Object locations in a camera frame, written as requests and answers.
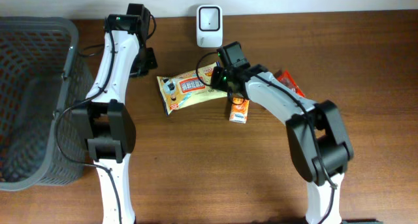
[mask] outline gray plastic bin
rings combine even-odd
[[[65,185],[82,175],[54,142],[54,118],[84,99],[93,78],[78,57],[78,32],[63,18],[0,18],[0,190]],[[71,114],[59,126],[69,157],[83,161]]]

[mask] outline brown table surface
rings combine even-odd
[[[103,42],[103,21],[74,21],[80,46]],[[227,120],[226,99],[164,114],[156,76],[194,69],[195,18],[159,18],[147,45],[158,69],[132,79],[126,105],[137,127],[129,165],[139,222],[249,223],[302,217],[306,184],[285,127],[250,103],[247,124]],[[287,69],[306,96],[330,99],[355,151],[342,184],[343,219],[418,223],[418,11],[224,17],[223,43],[240,41],[252,64]],[[101,57],[88,59],[95,75]],[[65,187],[0,192],[1,223],[100,223],[97,173]]]

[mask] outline red package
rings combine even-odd
[[[279,80],[280,83],[282,83],[284,86],[288,87],[290,90],[294,91],[298,95],[305,97],[305,94],[303,94],[302,90],[300,90],[300,88],[297,86],[289,71],[284,71],[280,76],[277,77],[277,80]]]

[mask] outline mesh basket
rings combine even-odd
[[[56,112],[84,99],[93,78],[63,18],[0,18],[0,190],[65,185],[82,175],[55,145]],[[84,160],[71,115],[59,125],[65,153]]]

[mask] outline wall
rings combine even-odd
[[[0,0],[0,15],[103,18],[125,13],[128,3],[144,3],[156,17],[194,16],[204,3],[226,15],[418,8],[418,0]]]

